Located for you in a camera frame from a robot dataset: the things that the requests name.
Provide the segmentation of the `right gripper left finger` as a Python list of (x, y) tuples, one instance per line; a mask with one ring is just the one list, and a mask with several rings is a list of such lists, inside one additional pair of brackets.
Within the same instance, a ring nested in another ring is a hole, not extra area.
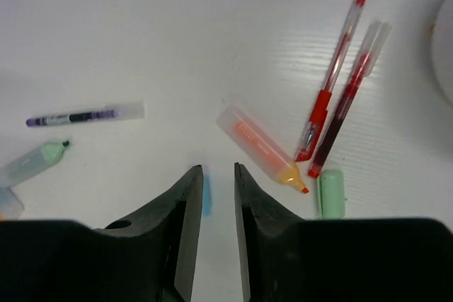
[(75, 221), (1, 223), (2, 301), (189, 301), (203, 172), (105, 228)]

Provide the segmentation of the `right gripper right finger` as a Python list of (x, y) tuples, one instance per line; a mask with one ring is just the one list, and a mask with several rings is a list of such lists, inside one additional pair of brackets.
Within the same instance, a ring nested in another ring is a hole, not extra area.
[(451, 301), (452, 232), (425, 218), (305, 220), (234, 166), (245, 301)]

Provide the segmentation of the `blue marker cap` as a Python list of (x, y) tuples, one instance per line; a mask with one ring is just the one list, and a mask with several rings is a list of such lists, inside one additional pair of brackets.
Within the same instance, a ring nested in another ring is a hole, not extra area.
[(212, 211), (212, 191), (210, 185), (210, 177), (204, 174), (203, 192), (202, 192), (202, 217), (208, 217)]

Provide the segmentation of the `orange pastel highlighter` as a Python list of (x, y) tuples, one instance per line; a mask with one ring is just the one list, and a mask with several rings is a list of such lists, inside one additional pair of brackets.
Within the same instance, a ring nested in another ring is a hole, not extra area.
[(309, 193), (296, 162), (242, 109), (230, 105), (217, 124), (275, 182)]

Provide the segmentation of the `green pastel highlighter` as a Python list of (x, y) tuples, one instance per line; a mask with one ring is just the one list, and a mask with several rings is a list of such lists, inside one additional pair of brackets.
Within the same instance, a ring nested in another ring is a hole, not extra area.
[(46, 142), (1, 167), (1, 187), (13, 187), (58, 164), (70, 140)]

